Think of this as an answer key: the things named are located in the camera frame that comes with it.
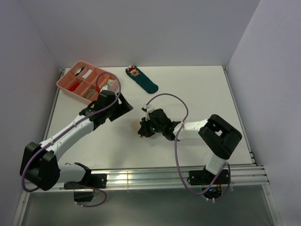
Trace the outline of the cream yellow sock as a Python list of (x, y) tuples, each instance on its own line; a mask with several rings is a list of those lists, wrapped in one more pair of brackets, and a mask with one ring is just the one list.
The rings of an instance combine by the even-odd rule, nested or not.
[(112, 86), (114, 82), (115, 82), (115, 80), (113, 80), (113, 79), (108, 79), (108, 81), (107, 81), (106, 84)]

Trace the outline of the striped beige brown sock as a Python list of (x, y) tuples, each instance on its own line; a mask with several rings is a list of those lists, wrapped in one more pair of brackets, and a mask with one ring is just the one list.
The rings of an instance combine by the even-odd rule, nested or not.
[(130, 127), (131, 127), (132, 131), (133, 131), (136, 135), (138, 135), (140, 138), (142, 138), (142, 136), (141, 136), (140, 134), (138, 134), (138, 131), (139, 131), (140, 128), (141, 128), (141, 125), (140, 125), (140, 122), (139, 122), (139, 121), (133, 121), (133, 122), (131, 122)]

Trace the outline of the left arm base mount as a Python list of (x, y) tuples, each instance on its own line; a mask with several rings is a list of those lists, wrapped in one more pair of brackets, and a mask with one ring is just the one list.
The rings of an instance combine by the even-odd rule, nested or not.
[[(102, 189), (106, 187), (107, 175), (106, 174), (90, 174), (82, 179), (80, 182), (67, 182), (64, 183), (64, 190), (79, 190), (79, 189)], [(76, 202), (90, 202), (94, 197), (95, 191), (90, 192), (73, 192), (73, 199)]]

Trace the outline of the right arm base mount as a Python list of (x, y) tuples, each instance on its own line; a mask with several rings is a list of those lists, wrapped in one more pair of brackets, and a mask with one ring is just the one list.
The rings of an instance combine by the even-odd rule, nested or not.
[[(202, 191), (205, 191), (214, 177), (215, 175), (213, 175), (206, 169), (191, 170), (189, 171), (187, 182), (191, 186), (201, 186)], [(221, 198), (223, 193), (230, 187), (230, 184), (230, 172), (228, 169), (223, 169), (218, 174), (218, 177), (213, 182), (212, 186), (204, 193), (204, 197), (211, 201)]]

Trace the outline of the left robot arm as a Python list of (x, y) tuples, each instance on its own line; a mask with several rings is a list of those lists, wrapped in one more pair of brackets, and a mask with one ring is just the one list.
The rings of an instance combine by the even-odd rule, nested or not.
[(30, 142), (24, 149), (20, 168), (22, 188), (25, 181), (44, 191), (56, 183), (75, 183), (86, 188), (94, 183), (91, 169), (81, 163), (59, 166), (60, 158), (85, 135), (96, 130), (106, 120), (114, 121), (131, 111), (133, 107), (123, 95), (103, 90), (98, 98), (82, 109), (78, 116), (63, 130), (38, 144)]

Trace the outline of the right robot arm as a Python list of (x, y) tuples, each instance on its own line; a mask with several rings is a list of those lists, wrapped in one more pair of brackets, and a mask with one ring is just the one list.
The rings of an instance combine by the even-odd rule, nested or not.
[(172, 121), (162, 109), (142, 108), (146, 112), (140, 121), (138, 135), (151, 137), (162, 134), (169, 141), (185, 139), (202, 139), (213, 155), (205, 166), (204, 180), (215, 183), (219, 170), (231, 157), (242, 139), (242, 134), (219, 115), (213, 114), (208, 119), (194, 122)]

